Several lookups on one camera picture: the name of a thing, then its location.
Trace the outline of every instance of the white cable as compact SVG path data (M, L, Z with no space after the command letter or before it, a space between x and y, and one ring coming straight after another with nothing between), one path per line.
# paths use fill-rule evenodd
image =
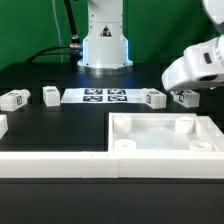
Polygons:
M57 16L57 11L56 11L55 0L52 0L52 7L53 7L53 12L54 12L55 25L56 25L56 29L57 29L57 33L58 33L59 45L62 46L61 30L60 30L60 26L59 26L59 23L58 23L58 16Z

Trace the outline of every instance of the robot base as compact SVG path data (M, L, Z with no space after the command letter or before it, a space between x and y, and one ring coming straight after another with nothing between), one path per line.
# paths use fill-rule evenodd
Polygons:
M127 65L127 66L119 67L119 68L93 68L93 67L78 65L78 70L80 72L84 72L84 73L88 73L92 75L99 75L99 76L123 75L129 72L132 72L133 65Z

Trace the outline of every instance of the white box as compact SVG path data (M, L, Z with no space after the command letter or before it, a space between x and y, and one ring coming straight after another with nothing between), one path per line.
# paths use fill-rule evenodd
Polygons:
M60 106L60 93L55 86L43 87L43 97L47 107Z
M0 139L8 130L7 117L6 115L0 115Z
M113 119L119 115L126 115L132 118L131 132L118 133L114 130ZM190 117L194 121L193 130L190 133L176 131L176 123L183 116ZM222 150L224 146L219 144L218 137L210 134L204 122L196 114L110 113L109 115L109 152L130 153L146 152L149 150L190 151L190 143L195 140L207 141L214 146L214 150ZM122 139L134 141L136 149L133 149L133 147L123 147L123 150L115 149L115 142Z
M26 89L12 90L0 97L0 107L2 111L15 111L27 104L30 92Z
M173 100L186 108L199 107L200 94L192 90L181 91L173 94Z
M159 92L156 89L143 90L144 95L143 100L146 100L146 104L153 109L163 109L166 108L167 96L164 93Z

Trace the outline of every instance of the black tabletop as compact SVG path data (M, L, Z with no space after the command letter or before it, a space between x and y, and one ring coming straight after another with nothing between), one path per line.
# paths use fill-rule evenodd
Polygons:
M210 118L223 131L224 88L200 90L200 107L187 109L166 93L161 75L166 66L135 64L125 75L102 76L78 72L70 64L16 63L0 72L0 95L13 89L28 89L29 102L6 114L8 132L0 140L1 151L106 151L108 114L196 113ZM167 108L153 110L146 104L61 104L46 107L42 87L56 86L61 97L66 88L156 88L167 94Z

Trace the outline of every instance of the black and white pattern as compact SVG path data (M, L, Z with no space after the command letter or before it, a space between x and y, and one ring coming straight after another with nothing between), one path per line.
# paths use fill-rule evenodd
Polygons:
M103 97L102 96L84 96L83 97L83 102L102 102Z
M85 89L84 94L85 95L102 95L103 90L102 89Z
M108 96L109 102L127 102L128 98L126 96Z
M108 89L107 93L110 95L116 94L116 95L126 95L125 89Z

